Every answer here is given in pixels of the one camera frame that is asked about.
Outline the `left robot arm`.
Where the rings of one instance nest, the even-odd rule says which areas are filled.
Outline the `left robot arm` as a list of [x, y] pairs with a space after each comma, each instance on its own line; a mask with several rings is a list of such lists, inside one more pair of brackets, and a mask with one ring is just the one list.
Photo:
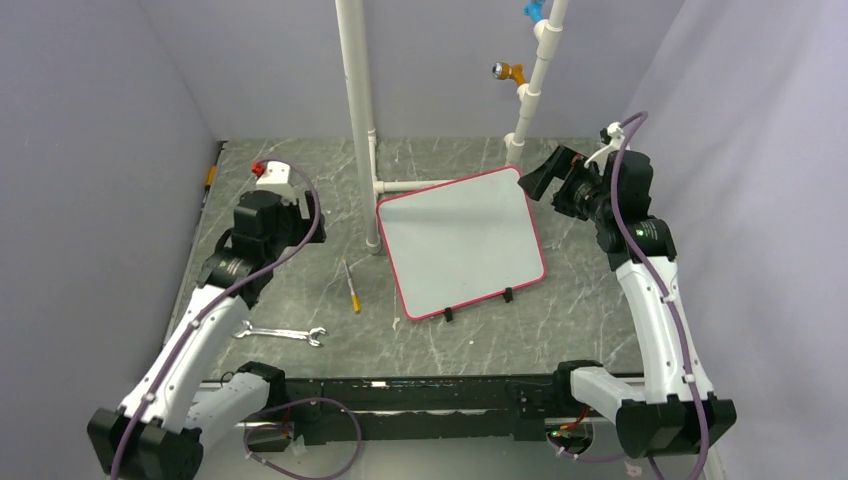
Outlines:
[[114, 410], [99, 408], [87, 434], [112, 479], [191, 479], [204, 453], [227, 430], [256, 413], [279, 417], [290, 396], [283, 370], [251, 361], [233, 376], [236, 386], [192, 404], [212, 357], [258, 303], [274, 269], [308, 243], [326, 239], [320, 200], [304, 194], [291, 204], [271, 191], [241, 196], [234, 224], [204, 261], [182, 320], [154, 364]]

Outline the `pink framed whiteboard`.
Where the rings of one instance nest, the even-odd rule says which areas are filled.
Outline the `pink framed whiteboard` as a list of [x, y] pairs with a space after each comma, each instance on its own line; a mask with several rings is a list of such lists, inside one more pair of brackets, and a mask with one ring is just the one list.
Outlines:
[[506, 166], [378, 202], [383, 246], [407, 318], [502, 297], [545, 278], [530, 200]]

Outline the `white marker pen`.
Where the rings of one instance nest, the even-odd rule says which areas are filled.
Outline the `white marker pen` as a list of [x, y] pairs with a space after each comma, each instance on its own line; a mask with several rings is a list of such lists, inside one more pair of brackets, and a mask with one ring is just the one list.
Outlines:
[[345, 276], [346, 276], [346, 281], [347, 281], [347, 285], [348, 285], [348, 288], [349, 288], [350, 297], [358, 296], [357, 293], [356, 293], [356, 290], [355, 290], [350, 266], [349, 266], [349, 263], [347, 262], [346, 259], [342, 260], [342, 266], [343, 266], [344, 273], [345, 273]]

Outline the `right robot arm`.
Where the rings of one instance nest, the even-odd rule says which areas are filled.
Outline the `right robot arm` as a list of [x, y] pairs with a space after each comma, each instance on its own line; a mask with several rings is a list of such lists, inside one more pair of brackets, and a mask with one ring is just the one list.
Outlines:
[[650, 214], [653, 168], [647, 155], [610, 154], [604, 168], [558, 146], [519, 186], [538, 200], [553, 179], [554, 210], [590, 221], [621, 286], [643, 362], [643, 384], [630, 385], [599, 362], [562, 362], [551, 401], [574, 415], [588, 407], [614, 424], [630, 458], [702, 454], [737, 420], [734, 403], [716, 396], [700, 363], [679, 300], [677, 250], [668, 224]]

